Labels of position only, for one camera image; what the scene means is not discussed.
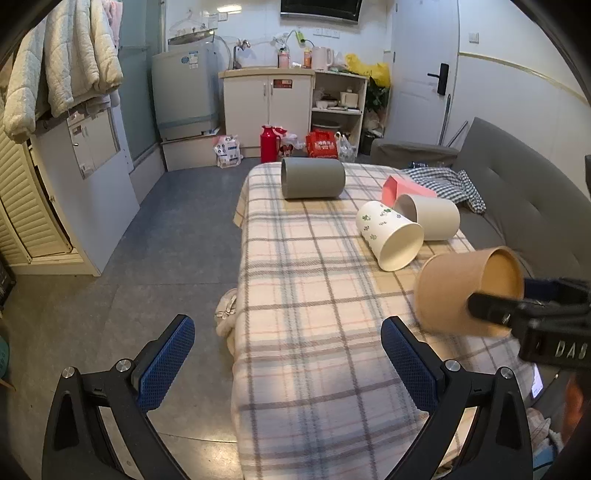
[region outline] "red bag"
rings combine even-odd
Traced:
[[[306,136],[306,150],[311,158],[339,158],[333,132],[310,132]]]

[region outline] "table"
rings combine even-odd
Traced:
[[[427,418],[382,349],[390,315],[442,359],[487,373],[506,365],[524,396],[531,389],[533,367],[517,358],[516,340],[429,334],[415,319],[421,266],[436,253],[473,250],[464,235],[425,242],[407,267],[380,270],[355,215],[401,174],[345,170],[337,200],[284,200],[279,163],[253,168],[242,188],[232,420],[248,480],[386,477]],[[466,410],[444,461],[458,454],[474,411]]]

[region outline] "paper cup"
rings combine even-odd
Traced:
[[[405,193],[394,210],[422,226],[425,240],[448,240],[460,228],[460,212],[450,200]]]
[[[431,257],[417,277],[414,306],[425,330],[454,335],[505,337],[510,330],[470,315],[468,297],[481,291],[522,299],[524,283],[519,261],[506,247]]]
[[[363,205],[355,223],[386,272],[406,267],[423,244],[423,227],[380,202]]]

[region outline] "floor tile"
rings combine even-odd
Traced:
[[[116,290],[117,286],[97,284],[86,275],[59,279],[31,345],[29,382],[54,392],[65,367],[72,365],[82,373],[95,367],[98,342]]]
[[[131,478],[142,479],[117,428],[110,409],[101,409],[105,427],[119,463]],[[168,451],[191,479],[242,479],[238,450],[234,442],[212,442],[160,434]]]
[[[189,478],[242,480],[236,443],[207,442],[162,434],[161,437]]]
[[[235,445],[192,439],[235,440],[233,359],[215,334],[213,312],[221,295],[236,286],[241,231],[232,219],[242,183],[257,164],[247,159],[236,168],[163,175],[100,278],[17,278],[0,320],[11,350],[6,379],[17,388],[0,390],[0,445],[32,480],[40,480],[47,415],[61,370],[75,365],[96,371],[133,357],[179,312],[196,322],[195,345],[150,419],[168,435],[167,445],[192,478],[241,478]]]
[[[103,272],[102,283],[236,281],[241,231],[232,220],[250,168],[168,172],[146,197]]]
[[[177,313],[195,322],[195,343],[160,408],[148,413],[159,433],[235,440],[230,419],[232,356],[216,335],[214,311],[235,284],[120,286],[100,341],[99,369],[133,358]]]

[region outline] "wall trim stripe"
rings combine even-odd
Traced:
[[[521,70],[522,72],[526,72],[526,73],[529,73],[531,75],[535,75],[535,76],[537,76],[537,77],[545,80],[546,82],[551,83],[556,88],[559,88],[561,90],[564,90],[565,92],[573,95],[574,97],[578,98],[578,100],[580,100],[581,102],[583,102],[585,105],[590,106],[589,105],[589,102],[587,101],[587,99],[585,98],[585,96],[584,95],[581,95],[579,92],[576,92],[571,87],[568,87],[564,83],[560,83],[558,80],[554,80],[553,78],[548,77],[547,75],[544,75],[543,73],[537,72],[536,70],[533,70],[531,68],[525,67],[523,65],[519,65],[518,63],[513,63],[511,61],[506,61],[506,60],[502,60],[502,59],[497,59],[496,57],[490,57],[488,55],[480,55],[478,53],[469,53],[467,51],[461,51],[460,53],[458,53],[458,56],[460,56],[460,57],[469,57],[471,59],[479,59],[479,60],[492,61],[494,63],[500,63],[501,65],[504,65],[506,67],[512,67],[514,69]]]

